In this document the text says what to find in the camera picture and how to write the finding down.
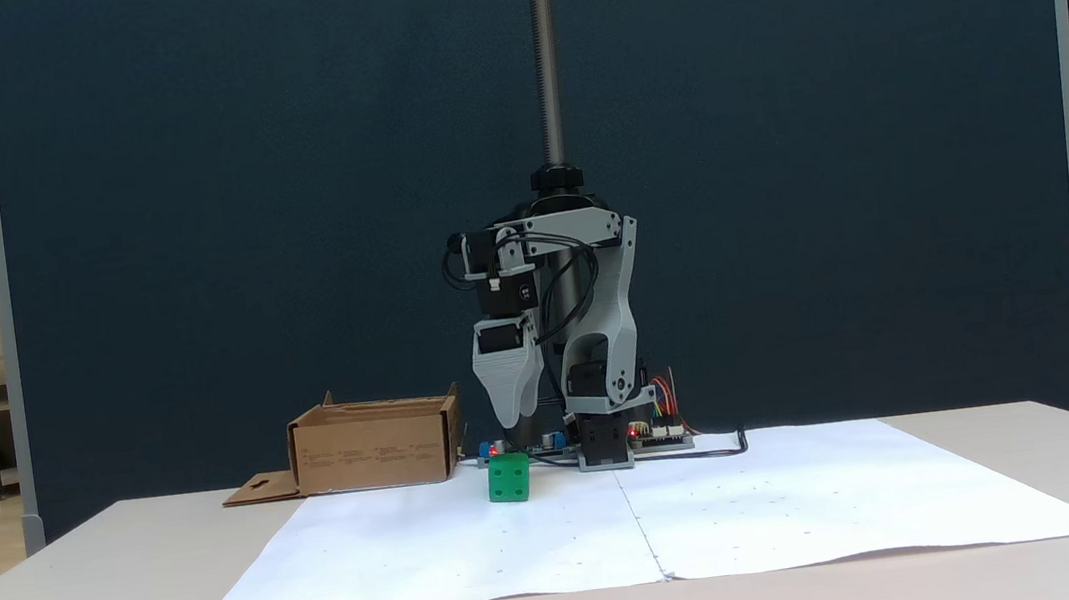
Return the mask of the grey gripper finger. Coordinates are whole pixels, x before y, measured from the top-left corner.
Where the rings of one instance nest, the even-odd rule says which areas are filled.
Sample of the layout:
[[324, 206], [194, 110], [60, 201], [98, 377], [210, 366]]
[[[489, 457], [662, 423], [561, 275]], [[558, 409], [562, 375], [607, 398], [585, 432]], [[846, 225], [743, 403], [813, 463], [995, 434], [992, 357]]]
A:
[[520, 416], [533, 418], [540, 405], [540, 376], [543, 373], [544, 352], [534, 342], [527, 342], [527, 351], [524, 367], [520, 375]]
[[540, 400], [534, 347], [475, 353], [472, 365], [505, 430], [516, 429], [522, 417], [533, 416]]

